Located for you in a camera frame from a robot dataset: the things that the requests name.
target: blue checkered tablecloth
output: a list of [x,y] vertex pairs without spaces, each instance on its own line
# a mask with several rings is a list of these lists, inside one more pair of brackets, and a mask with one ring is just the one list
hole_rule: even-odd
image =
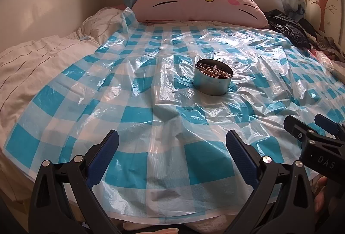
[[[343,84],[282,34],[230,25],[146,26],[129,9],[122,17],[122,27],[47,84],[13,127],[4,153],[31,179],[43,160],[84,155],[115,129],[120,146],[93,188],[109,216],[197,221],[237,213],[252,191],[226,150],[230,129],[261,155],[292,163],[300,147],[283,129],[287,115],[322,134],[316,114],[344,121]],[[234,70],[226,95],[193,89],[202,58]]]

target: metal pin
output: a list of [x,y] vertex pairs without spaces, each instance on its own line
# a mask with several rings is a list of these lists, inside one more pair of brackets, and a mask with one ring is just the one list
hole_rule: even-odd
[[49,161],[49,160],[44,160],[44,161],[42,162],[42,166],[43,166],[43,167],[47,167],[47,166],[49,166],[49,164],[50,164],[50,161]]
[[262,158],[262,160],[265,162],[265,163],[271,163],[272,162],[272,158],[271,157],[268,157],[268,156],[264,156],[263,158]]
[[77,155],[73,158],[73,161],[76,162],[76,163],[79,163],[83,160],[83,156],[81,155]]
[[303,167],[303,163],[301,162],[301,161],[296,161],[295,162],[295,165],[297,166],[297,167]]

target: hello kitty pillow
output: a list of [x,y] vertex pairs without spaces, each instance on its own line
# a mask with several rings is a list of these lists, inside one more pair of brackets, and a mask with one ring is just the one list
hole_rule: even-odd
[[138,21],[219,21],[264,28],[267,19],[253,0],[138,0]]

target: round metal container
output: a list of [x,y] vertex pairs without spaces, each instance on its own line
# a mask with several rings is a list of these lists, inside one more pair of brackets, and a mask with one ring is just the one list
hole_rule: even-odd
[[[218,68],[221,68],[225,72],[227,72],[230,76],[226,78],[217,78],[202,73],[198,68],[199,63],[206,64],[211,67],[216,65]],[[210,96],[221,96],[228,91],[233,75],[234,73],[231,67],[229,67],[225,63],[222,63],[215,59],[201,59],[195,64],[193,86],[195,89],[203,92],[204,94]]]

